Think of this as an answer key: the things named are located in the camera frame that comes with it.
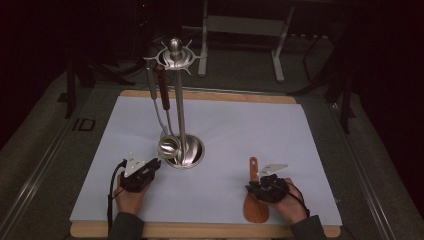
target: wooden spoon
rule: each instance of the wooden spoon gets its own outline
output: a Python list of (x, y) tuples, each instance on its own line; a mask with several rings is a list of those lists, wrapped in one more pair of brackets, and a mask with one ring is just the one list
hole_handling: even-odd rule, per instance
[[(250, 181), (259, 181), (258, 160), (250, 158)], [(260, 202), (253, 193), (247, 193), (244, 200), (243, 214), (247, 221), (252, 223), (264, 223), (269, 218), (269, 209), (265, 203)]]

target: human hand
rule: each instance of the human hand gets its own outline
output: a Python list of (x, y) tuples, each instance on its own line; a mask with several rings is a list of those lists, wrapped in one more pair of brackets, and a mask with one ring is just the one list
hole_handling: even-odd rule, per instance
[[(302, 194), (293, 185), (292, 180), (290, 178), (286, 178), (285, 181), (287, 182), (287, 185), (289, 185), (290, 193), (303, 201)], [(275, 208), (278, 214), (280, 214), (280, 216), (291, 225), (298, 223), (308, 217), (302, 204), (300, 204), (290, 195), (287, 195), (278, 203), (265, 203), (268, 204), (268, 206)]]
[(126, 212), (134, 215), (138, 215), (143, 207), (144, 195), (149, 189), (147, 185), (141, 192), (128, 192), (121, 187), (121, 175), (118, 175), (118, 187), (113, 191), (113, 196), (116, 196), (116, 204), (118, 206), (118, 212)]

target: metal frame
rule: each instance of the metal frame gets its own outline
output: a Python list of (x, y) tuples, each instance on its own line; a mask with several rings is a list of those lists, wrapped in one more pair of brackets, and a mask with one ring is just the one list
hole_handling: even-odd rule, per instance
[(287, 37), (287, 32), (290, 27), (290, 22), (293, 17), (295, 7), (292, 5), (284, 21), (253, 19), (253, 18), (238, 18), (208, 15), (208, 1), (203, 1), (203, 27), (202, 27), (202, 49), (198, 75), (206, 76), (207, 64), (207, 33), (212, 32), (231, 32), (241, 34), (255, 34), (265, 36), (278, 36), (279, 42), (277, 47), (271, 51), (271, 57), (274, 65), (275, 78), (277, 82), (284, 82), (283, 70), (281, 69), (280, 54), (283, 48), (284, 41)]

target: sleeve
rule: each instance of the sleeve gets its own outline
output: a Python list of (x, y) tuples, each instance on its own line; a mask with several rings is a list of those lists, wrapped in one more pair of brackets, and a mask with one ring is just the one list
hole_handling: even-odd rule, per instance
[(327, 237), (324, 234), (321, 221), (318, 215), (306, 218), (290, 226), (296, 240), (324, 240)]
[(115, 218), (108, 240), (140, 240), (144, 222), (131, 213), (120, 212)]

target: white paper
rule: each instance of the white paper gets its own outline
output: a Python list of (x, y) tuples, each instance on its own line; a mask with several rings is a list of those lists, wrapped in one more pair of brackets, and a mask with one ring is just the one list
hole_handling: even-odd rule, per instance
[[(173, 130), (178, 132), (176, 106), (171, 104)], [(204, 159), (187, 170), (162, 161), (140, 214), (144, 221), (248, 224), (243, 216), (245, 185), (249, 159), (256, 157), (259, 169), (267, 163), (289, 164), (278, 176), (294, 181), (311, 215), (318, 214), (323, 225), (341, 225), (300, 105), (184, 100), (184, 109), (186, 132), (203, 141)], [(119, 97), (70, 220), (106, 221), (116, 165), (130, 152), (145, 161), (157, 157), (161, 131), (151, 99)], [(265, 224), (281, 223), (271, 210)]]

